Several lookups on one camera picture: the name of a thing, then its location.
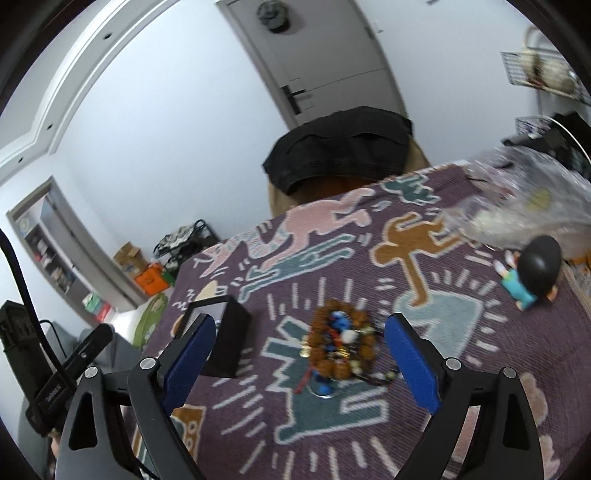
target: patterned tablecloth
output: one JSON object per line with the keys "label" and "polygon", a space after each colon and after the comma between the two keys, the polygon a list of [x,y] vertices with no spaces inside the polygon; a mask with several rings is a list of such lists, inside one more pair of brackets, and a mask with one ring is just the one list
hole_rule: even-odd
{"label": "patterned tablecloth", "polygon": [[[441,209],[474,194],[461,168],[414,173],[296,207],[183,265],[147,353],[171,339],[187,303],[231,294],[253,322],[235,380],[200,377],[173,420],[209,480],[392,478],[427,423],[404,382],[359,381],[322,400],[294,394],[307,369],[300,339],[329,298],[375,319],[403,312],[445,356],[520,374],[538,424],[546,478],[591,431],[591,328],[562,281],[554,304],[520,312],[500,286],[492,252],[444,232]],[[381,362],[386,367],[389,353]],[[458,471],[471,409],[445,478]],[[146,458],[141,439],[134,448]]]}

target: blue gripper pad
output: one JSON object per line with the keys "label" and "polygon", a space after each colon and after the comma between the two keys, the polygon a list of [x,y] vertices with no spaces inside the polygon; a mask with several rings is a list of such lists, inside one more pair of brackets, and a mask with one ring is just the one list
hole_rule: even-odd
{"label": "blue gripper pad", "polygon": [[441,404],[437,392],[437,377],[397,317],[392,315],[386,320],[384,330],[386,344],[396,360],[414,401],[419,407],[426,408],[435,415]]}
{"label": "blue gripper pad", "polygon": [[215,341],[216,322],[207,315],[164,378],[164,398],[160,404],[167,415],[184,405]]}

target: silver screw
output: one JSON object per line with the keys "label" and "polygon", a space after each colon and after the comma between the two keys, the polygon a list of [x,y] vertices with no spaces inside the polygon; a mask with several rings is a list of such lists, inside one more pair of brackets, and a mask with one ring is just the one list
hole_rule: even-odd
{"label": "silver screw", "polygon": [[144,358],[140,363],[139,363],[139,367],[142,370],[150,370],[150,368],[153,368],[154,365],[156,365],[156,360],[152,357],[148,357],[148,358]]}
{"label": "silver screw", "polygon": [[507,378],[515,378],[517,376],[517,372],[511,367],[505,367],[503,369],[503,375],[505,375]]}
{"label": "silver screw", "polygon": [[92,378],[92,377],[95,377],[98,372],[99,372],[99,369],[98,368],[96,368],[96,367],[88,367],[86,369],[86,371],[84,372],[84,376],[86,378]]}
{"label": "silver screw", "polygon": [[445,360],[445,364],[449,370],[459,370],[462,367],[462,362],[460,362],[457,358],[448,358]]}

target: ceiling molding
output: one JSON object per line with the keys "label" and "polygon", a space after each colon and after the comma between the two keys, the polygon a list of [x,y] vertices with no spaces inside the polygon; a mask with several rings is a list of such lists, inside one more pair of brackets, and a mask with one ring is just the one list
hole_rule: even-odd
{"label": "ceiling molding", "polygon": [[29,130],[0,149],[0,183],[45,153],[54,153],[87,92],[117,54],[178,0],[111,0],[66,53]]}

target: doorway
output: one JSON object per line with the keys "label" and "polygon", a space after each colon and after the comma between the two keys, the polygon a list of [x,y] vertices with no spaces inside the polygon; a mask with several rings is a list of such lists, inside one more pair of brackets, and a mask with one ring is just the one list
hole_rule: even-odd
{"label": "doorway", "polygon": [[148,300],[91,237],[55,179],[35,189],[7,216],[42,275],[91,325]]}
{"label": "doorway", "polygon": [[337,111],[371,106],[406,116],[373,31],[353,0],[284,0],[287,21],[260,20],[261,0],[220,0],[290,129]]}

